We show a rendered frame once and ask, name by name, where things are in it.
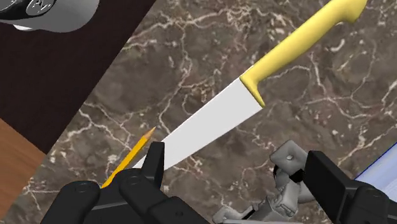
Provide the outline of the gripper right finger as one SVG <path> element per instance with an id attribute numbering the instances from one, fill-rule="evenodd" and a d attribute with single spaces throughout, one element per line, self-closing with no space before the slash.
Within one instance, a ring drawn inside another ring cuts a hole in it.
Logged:
<path id="1" fill-rule="evenodd" d="M 350 179 L 322 151 L 308 152 L 303 182 L 333 224 L 397 224 L 397 202 Z"/>

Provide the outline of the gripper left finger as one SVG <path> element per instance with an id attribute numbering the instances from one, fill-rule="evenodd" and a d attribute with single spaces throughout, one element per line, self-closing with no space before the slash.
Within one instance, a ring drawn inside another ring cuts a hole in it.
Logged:
<path id="1" fill-rule="evenodd" d="M 140 168 L 111 184 L 73 181 L 57 194 L 40 224 L 209 224 L 179 197 L 161 191 L 165 145 L 152 142 Z"/>

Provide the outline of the yellow pencil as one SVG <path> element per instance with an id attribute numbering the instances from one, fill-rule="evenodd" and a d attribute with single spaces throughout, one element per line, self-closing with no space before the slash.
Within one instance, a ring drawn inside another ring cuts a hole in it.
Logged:
<path id="1" fill-rule="evenodd" d="M 129 163 L 135 158 L 135 156 L 140 152 L 140 150 L 144 147 L 144 145 L 148 142 L 150 137 L 155 131 L 155 127 L 145 133 L 140 140 L 134 145 L 134 147 L 129 151 L 129 153 L 124 157 L 124 159 L 120 162 L 118 167 L 112 172 L 110 177 L 102 184 L 101 188 L 105 188 L 111 184 L 113 178 L 122 170 L 124 170 Z"/>

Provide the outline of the pale blue flat object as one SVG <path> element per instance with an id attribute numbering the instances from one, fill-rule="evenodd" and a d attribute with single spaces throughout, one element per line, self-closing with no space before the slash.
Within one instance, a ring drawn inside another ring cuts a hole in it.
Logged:
<path id="1" fill-rule="evenodd" d="M 355 180 L 368 183 L 397 199 L 397 142 L 369 165 Z"/>

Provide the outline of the grey robot figure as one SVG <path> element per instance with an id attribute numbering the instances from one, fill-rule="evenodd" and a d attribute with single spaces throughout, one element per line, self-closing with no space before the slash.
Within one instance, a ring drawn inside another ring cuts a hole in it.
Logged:
<path id="1" fill-rule="evenodd" d="M 307 155 L 294 141 L 283 143 L 270 155 L 278 194 L 251 204 L 241 213 L 230 206 L 223 206 L 213 215 L 212 221 L 215 224 L 302 224 L 291 219 L 299 204 L 315 200 L 303 182 Z"/>

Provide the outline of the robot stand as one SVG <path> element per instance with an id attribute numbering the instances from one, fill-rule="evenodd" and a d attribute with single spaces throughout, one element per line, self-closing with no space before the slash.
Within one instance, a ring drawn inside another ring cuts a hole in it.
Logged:
<path id="1" fill-rule="evenodd" d="M 100 0 L 67 33 L 1 24 L 0 119 L 48 153 L 155 1 Z"/>

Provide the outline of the yellow-handled kitchen knife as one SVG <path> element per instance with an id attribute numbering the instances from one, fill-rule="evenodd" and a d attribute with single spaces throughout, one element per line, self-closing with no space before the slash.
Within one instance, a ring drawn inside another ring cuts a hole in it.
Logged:
<path id="1" fill-rule="evenodd" d="M 168 169 L 262 110 L 259 82 L 317 43 L 340 22 L 355 22 L 368 0 L 330 0 L 299 28 L 163 139 Z"/>

